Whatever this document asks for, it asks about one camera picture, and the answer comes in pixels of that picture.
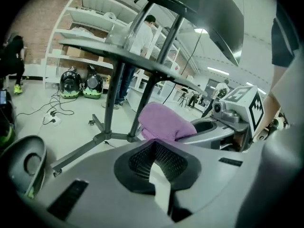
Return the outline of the black dome backpack with screen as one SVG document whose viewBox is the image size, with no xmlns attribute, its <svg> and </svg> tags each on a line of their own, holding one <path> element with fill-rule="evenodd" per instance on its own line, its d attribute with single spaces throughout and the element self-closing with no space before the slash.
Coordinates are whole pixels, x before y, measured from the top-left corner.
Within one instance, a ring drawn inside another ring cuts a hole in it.
<svg viewBox="0 0 304 228">
<path fill-rule="evenodd" d="M 0 156 L 15 140 L 15 107 L 7 89 L 0 90 Z"/>
</svg>

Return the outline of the white power strip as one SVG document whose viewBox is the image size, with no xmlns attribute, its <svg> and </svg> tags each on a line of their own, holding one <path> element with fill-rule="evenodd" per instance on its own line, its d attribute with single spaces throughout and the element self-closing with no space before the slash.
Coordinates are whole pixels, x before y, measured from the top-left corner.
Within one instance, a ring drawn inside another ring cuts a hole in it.
<svg viewBox="0 0 304 228">
<path fill-rule="evenodd" d="M 50 112 L 45 114 L 43 118 L 43 125 L 52 125 L 52 126 L 58 126 L 61 124 L 61 119 L 56 116 L 57 112 Z"/>
</svg>

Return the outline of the person's right forearm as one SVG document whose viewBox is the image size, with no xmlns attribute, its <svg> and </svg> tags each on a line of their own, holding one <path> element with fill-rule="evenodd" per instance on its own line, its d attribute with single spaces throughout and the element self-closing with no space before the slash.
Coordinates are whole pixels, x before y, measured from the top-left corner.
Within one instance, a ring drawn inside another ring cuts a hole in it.
<svg viewBox="0 0 304 228">
<path fill-rule="evenodd" d="M 257 130 L 257 134 L 263 131 L 273 121 L 276 113 L 280 110 L 280 104 L 271 91 L 264 99 L 263 106 L 265 113 L 259 129 Z"/>
</svg>

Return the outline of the cardboard box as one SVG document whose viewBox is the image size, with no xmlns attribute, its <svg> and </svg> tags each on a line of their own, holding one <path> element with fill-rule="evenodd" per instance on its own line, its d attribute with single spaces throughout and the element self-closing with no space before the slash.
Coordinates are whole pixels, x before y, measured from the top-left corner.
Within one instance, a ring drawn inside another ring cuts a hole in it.
<svg viewBox="0 0 304 228">
<path fill-rule="evenodd" d="M 66 51 L 66 55 L 71 56 L 71 57 L 90 59 L 90 60 L 97 61 L 97 62 L 104 61 L 104 57 L 100 57 L 100 56 L 94 55 L 92 53 L 89 53 L 89 52 L 86 52 L 86 51 L 83 51 L 83 50 L 80 50 L 80 49 L 74 48 L 74 47 L 68 47 L 67 51 Z"/>
</svg>

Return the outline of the dark translucent box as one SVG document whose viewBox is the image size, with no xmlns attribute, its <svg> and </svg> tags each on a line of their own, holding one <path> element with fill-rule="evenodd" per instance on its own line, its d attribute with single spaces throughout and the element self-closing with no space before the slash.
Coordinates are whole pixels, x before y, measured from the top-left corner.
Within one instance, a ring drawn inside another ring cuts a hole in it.
<svg viewBox="0 0 304 228">
<path fill-rule="evenodd" d="M 120 48 L 130 51 L 139 26 L 140 24 L 137 22 L 131 22 L 130 25 L 122 27 L 113 25 L 105 40 L 106 49 Z"/>
</svg>

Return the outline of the purple cloth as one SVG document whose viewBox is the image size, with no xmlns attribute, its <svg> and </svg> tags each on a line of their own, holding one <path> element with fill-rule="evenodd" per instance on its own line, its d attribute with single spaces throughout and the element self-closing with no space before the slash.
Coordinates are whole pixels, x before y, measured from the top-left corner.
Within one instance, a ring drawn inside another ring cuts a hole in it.
<svg viewBox="0 0 304 228">
<path fill-rule="evenodd" d="M 197 133 L 193 124 L 172 109 L 157 102 L 148 103 L 138 117 L 146 140 L 176 141 Z"/>
</svg>

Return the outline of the person's right hand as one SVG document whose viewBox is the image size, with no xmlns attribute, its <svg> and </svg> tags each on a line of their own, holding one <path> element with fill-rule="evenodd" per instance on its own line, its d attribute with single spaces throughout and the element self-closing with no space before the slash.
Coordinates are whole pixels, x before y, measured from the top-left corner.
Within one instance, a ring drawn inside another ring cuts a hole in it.
<svg viewBox="0 0 304 228">
<path fill-rule="evenodd" d="M 260 133 L 257 133 L 254 138 L 253 142 L 263 141 L 269 136 L 269 128 L 264 128 Z"/>
</svg>

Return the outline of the white shelving unit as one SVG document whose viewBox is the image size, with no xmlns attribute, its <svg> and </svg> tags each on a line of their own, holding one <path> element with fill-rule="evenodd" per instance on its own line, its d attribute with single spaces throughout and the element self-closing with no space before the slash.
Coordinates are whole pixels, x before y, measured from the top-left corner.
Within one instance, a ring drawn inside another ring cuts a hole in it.
<svg viewBox="0 0 304 228">
<path fill-rule="evenodd" d="M 69 15 L 72 19 L 72 25 L 75 24 L 78 27 L 76 29 L 60 29 L 56 27 L 53 29 L 53 36 L 60 35 L 64 39 L 87 39 L 93 42 L 105 42 L 106 38 L 98 37 L 93 35 L 91 32 L 84 31 L 83 26 L 87 26 L 90 29 L 97 29 L 102 32 L 109 32 L 113 25 L 118 26 L 127 26 L 131 21 L 135 19 L 138 12 L 133 10 L 130 6 L 126 6 L 122 3 L 121 0 L 81 0 L 80 8 L 72 8 L 65 7 L 63 12 L 67 13 L 65 15 Z M 156 27 L 152 26 L 153 32 L 153 40 L 152 44 L 148 49 L 148 55 L 153 58 L 157 58 L 160 53 L 160 50 L 164 44 L 166 39 L 166 35 L 161 31 L 163 29 L 162 26 Z M 47 59 L 48 58 L 57 58 L 57 59 L 65 59 L 65 60 L 73 60 L 88 64 L 93 64 L 96 66 L 101 66 L 102 68 L 113 69 L 113 66 L 110 66 L 110 63 L 106 62 L 93 62 L 90 59 L 71 57 L 64 54 L 63 50 L 60 52 L 55 52 L 55 49 L 52 48 L 51 42 L 49 42 L 48 46 L 49 52 L 46 53 L 45 57 L 45 75 L 43 76 L 43 83 L 53 83 L 59 84 L 60 77 L 62 73 L 59 73 L 59 68 L 62 66 L 57 66 L 54 73 L 48 75 L 47 73 Z M 174 44 L 172 45 L 170 52 L 165 60 L 165 66 L 170 66 L 170 69 L 174 70 L 175 64 L 178 64 L 176 61 L 179 57 L 180 47 L 176 47 Z M 142 96 L 144 88 L 149 80 L 149 76 L 145 74 L 143 69 L 138 69 L 133 76 L 136 81 L 131 86 L 131 93 L 127 94 L 126 100 L 129 101 L 130 106 L 133 110 L 137 110 L 140 99 L 139 96 Z M 169 89 L 170 83 L 157 83 L 155 86 L 152 97 L 159 100 L 165 100 L 166 90 Z M 135 99 L 135 91 L 138 92 L 138 99 Z"/>
</svg>

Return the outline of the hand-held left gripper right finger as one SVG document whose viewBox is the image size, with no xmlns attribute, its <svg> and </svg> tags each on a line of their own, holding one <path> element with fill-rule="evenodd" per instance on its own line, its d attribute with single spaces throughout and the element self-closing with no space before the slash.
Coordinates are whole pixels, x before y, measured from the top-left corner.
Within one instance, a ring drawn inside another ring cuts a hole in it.
<svg viewBox="0 0 304 228">
<path fill-rule="evenodd" d="M 154 207 L 159 213 L 238 213 L 235 175 L 244 154 L 179 142 L 154 142 Z"/>
</svg>

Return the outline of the person's striped shirt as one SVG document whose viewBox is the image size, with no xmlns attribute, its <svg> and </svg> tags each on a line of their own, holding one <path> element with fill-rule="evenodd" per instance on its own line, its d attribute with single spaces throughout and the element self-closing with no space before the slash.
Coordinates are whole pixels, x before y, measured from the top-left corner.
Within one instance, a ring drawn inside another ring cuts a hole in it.
<svg viewBox="0 0 304 228">
<path fill-rule="evenodd" d="M 297 30 L 280 3 L 276 5 L 276 14 L 271 29 L 272 64 L 287 68 L 299 49 Z"/>
</svg>

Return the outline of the black open dome case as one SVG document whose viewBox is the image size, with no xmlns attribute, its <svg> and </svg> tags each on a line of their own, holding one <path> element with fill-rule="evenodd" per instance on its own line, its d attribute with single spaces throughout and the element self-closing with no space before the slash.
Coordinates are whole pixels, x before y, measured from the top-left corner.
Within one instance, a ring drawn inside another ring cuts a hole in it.
<svg viewBox="0 0 304 228">
<path fill-rule="evenodd" d="M 9 179 L 15 190 L 33 199 L 45 179 L 47 148 L 43 139 L 29 135 L 15 141 L 5 152 Z"/>
</svg>

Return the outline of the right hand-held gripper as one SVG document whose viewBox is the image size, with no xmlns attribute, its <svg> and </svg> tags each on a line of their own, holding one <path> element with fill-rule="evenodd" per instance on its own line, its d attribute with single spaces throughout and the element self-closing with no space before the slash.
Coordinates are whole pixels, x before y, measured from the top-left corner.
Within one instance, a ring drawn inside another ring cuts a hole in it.
<svg viewBox="0 0 304 228">
<path fill-rule="evenodd" d="M 202 148 L 222 149 L 227 138 L 240 136 L 237 141 L 242 152 L 249 148 L 264 117 L 264 107 L 257 86 L 240 86 L 213 103 L 213 118 L 191 121 L 197 133 L 177 140 Z"/>
</svg>

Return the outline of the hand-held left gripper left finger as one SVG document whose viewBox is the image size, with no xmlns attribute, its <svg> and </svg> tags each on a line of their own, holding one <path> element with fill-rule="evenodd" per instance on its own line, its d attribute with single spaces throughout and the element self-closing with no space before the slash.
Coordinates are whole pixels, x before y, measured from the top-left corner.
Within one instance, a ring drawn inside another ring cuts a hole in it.
<svg viewBox="0 0 304 228">
<path fill-rule="evenodd" d="M 51 228 L 164 228 L 173 221 L 156 204 L 154 197 L 132 193 L 115 177 L 114 163 L 122 154 L 145 141 L 92 154 L 51 180 L 35 199 L 36 212 Z M 65 221 L 48 208 L 75 180 L 87 188 Z"/>
</svg>

